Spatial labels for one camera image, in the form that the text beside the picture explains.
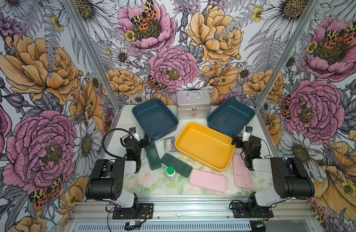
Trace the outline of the dark green pencil case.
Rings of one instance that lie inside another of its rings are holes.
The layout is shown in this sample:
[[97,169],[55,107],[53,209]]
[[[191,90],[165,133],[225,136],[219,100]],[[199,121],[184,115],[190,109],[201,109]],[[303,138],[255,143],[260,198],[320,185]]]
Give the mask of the dark green pencil case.
[[155,143],[153,141],[150,141],[150,144],[145,148],[145,150],[147,159],[149,161],[150,169],[156,170],[161,168],[162,164]]

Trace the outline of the teal storage tray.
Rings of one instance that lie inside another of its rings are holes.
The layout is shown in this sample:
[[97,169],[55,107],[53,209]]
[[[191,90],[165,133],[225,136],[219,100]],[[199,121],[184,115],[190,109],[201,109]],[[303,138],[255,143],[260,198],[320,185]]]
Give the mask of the teal storage tray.
[[255,116],[255,111],[235,99],[227,99],[207,117],[207,126],[229,137],[238,135]]
[[152,99],[137,105],[132,109],[132,113],[152,141],[172,133],[179,124],[177,117],[160,99]]

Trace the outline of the yellow storage tray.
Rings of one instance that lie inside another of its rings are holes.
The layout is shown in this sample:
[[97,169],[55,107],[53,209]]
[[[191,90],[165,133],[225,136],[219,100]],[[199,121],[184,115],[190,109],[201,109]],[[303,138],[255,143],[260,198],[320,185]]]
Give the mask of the yellow storage tray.
[[188,123],[175,141],[178,152],[222,172],[235,153],[232,138],[195,122]]

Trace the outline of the dark green pencil case slanted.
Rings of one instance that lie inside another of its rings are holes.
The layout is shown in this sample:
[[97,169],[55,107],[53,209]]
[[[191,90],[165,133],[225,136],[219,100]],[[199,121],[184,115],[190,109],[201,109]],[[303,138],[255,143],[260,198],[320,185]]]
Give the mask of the dark green pencil case slanted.
[[175,171],[185,178],[189,178],[192,167],[171,154],[165,153],[161,158],[161,163],[167,167],[173,167]]

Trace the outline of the silver metal first-aid case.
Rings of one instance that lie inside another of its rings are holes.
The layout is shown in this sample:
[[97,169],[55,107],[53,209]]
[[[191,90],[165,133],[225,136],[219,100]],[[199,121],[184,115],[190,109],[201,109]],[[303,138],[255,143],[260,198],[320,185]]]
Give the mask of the silver metal first-aid case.
[[179,120],[207,118],[211,111],[211,98],[207,90],[177,91]]

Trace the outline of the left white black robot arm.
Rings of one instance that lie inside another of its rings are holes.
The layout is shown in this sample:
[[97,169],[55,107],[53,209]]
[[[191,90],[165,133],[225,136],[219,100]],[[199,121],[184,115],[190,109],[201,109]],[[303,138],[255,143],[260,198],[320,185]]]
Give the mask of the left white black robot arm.
[[[123,157],[112,154],[105,146],[106,137],[114,131],[127,133],[121,138],[121,145],[126,148]],[[111,211],[113,219],[134,219],[141,211],[138,196],[123,188],[124,176],[140,171],[142,149],[150,144],[146,134],[142,139],[136,138],[137,135],[135,128],[109,130],[102,139],[102,148],[113,159],[98,159],[86,185],[88,200],[107,202],[115,207]]]

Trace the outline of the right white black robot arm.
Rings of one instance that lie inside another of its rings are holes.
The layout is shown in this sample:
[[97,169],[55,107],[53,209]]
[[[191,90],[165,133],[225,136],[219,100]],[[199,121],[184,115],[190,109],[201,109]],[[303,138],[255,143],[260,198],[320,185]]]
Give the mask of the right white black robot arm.
[[247,202],[233,200],[229,208],[235,218],[273,217],[272,208],[290,198],[310,198],[315,194],[311,177],[298,158],[261,157],[261,138],[233,134],[231,144],[242,150],[248,171],[270,173],[273,185],[249,195]]

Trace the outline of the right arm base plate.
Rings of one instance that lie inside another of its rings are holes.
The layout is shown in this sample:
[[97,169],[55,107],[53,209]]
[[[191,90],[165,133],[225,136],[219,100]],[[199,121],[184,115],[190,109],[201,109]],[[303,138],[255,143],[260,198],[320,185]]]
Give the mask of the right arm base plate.
[[269,207],[251,206],[249,203],[242,201],[232,201],[229,204],[229,209],[232,211],[234,218],[265,218],[274,217],[273,211]]

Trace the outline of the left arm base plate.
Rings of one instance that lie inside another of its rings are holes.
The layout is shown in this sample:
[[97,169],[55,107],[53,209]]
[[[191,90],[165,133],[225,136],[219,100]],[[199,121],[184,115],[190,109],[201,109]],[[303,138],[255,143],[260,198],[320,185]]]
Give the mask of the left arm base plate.
[[153,217],[154,204],[153,203],[140,203],[139,206],[132,208],[115,209],[112,215],[114,220],[127,220],[127,219],[151,219]]

